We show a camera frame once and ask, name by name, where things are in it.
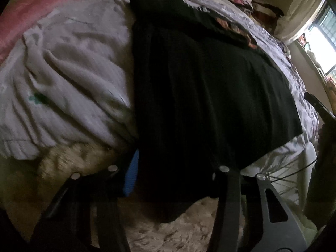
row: pink blanket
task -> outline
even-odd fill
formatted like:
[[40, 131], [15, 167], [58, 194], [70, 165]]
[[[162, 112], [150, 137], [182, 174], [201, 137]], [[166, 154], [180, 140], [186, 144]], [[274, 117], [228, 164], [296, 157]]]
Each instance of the pink blanket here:
[[8, 6], [0, 16], [0, 64], [23, 32], [66, 1], [69, 0], [19, 0]]

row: silver bolt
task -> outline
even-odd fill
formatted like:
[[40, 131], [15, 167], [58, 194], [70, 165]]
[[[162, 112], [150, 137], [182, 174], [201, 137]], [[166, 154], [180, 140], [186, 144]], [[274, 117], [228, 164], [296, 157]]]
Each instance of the silver bolt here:
[[79, 179], [79, 178], [80, 178], [80, 176], [81, 176], [81, 174], [80, 174], [80, 173], [78, 173], [78, 172], [75, 172], [75, 173], [73, 173], [73, 174], [71, 175], [71, 179], [73, 179], [73, 180], [77, 180], [77, 179]]
[[220, 167], [219, 167], [219, 170], [222, 171], [222, 172], [229, 172], [229, 171], [230, 171], [230, 168], [227, 167], [227, 166], [220, 166]]
[[107, 168], [110, 172], [114, 172], [118, 170], [118, 166], [116, 165], [111, 165]]
[[256, 178], [263, 181], [263, 180], [266, 180], [266, 176], [263, 175], [262, 173], [257, 173], [256, 175]]

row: wire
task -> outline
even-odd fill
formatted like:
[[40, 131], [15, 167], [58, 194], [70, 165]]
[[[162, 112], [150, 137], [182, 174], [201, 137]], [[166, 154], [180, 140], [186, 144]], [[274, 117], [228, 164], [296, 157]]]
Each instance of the wire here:
[[285, 177], [281, 177], [281, 178], [278, 178], [277, 180], [271, 181], [271, 183], [274, 183], [274, 182], [279, 181], [279, 180], [283, 180], [283, 179], [288, 178], [288, 177], [290, 177], [290, 176], [292, 176], [292, 175], [294, 175], [294, 174], [297, 174], [297, 173], [299, 173], [300, 171], [303, 171], [303, 170], [305, 170], [306, 168], [308, 168], [309, 166], [311, 166], [312, 164], [314, 164], [316, 161], [317, 161], [317, 158], [316, 158], [313, 162], [311, 162], [309, 165], [305, 166], [304, 168], [302, 168], [302, 169], [300, 169], [300, 170], [298, 170], [298, 171], [296, 171], [296, 172], [294, 172], [294, 173], [291, 173], [291, 174], [289, 174], [289, 175], [287, 175], [287, 176], [285, 176]]

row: fluffy rug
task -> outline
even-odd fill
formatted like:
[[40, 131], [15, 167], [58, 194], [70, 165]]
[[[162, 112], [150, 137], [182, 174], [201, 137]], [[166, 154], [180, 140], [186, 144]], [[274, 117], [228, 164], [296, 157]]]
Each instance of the fluffy rug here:
[[[113, 164], [117, 153], [100, 145], [74, 144], [50, 149], [35, 161], [5, 160], [0, 164], [3, 208], [25, 240], [29, 240], [41, 212], [74, 172], [92, 174]], [[171, 223], [148, 217], [148, 205], [137, 194], [118, 201], [132, 251], [206, 251], [218, 200], [204, 198]], [[241, 216], [240, 239], [245, 221]], [[98, 246], [95, 230], [92, 240]]]

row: white curtain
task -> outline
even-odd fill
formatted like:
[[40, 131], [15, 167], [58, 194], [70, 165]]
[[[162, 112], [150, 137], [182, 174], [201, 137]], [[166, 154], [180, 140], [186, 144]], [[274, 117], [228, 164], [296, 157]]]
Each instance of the white curtain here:
[[293, 0], [287, 14], [278, 20], [275, 37], [290, 44], [313, 23], [325, 0]]

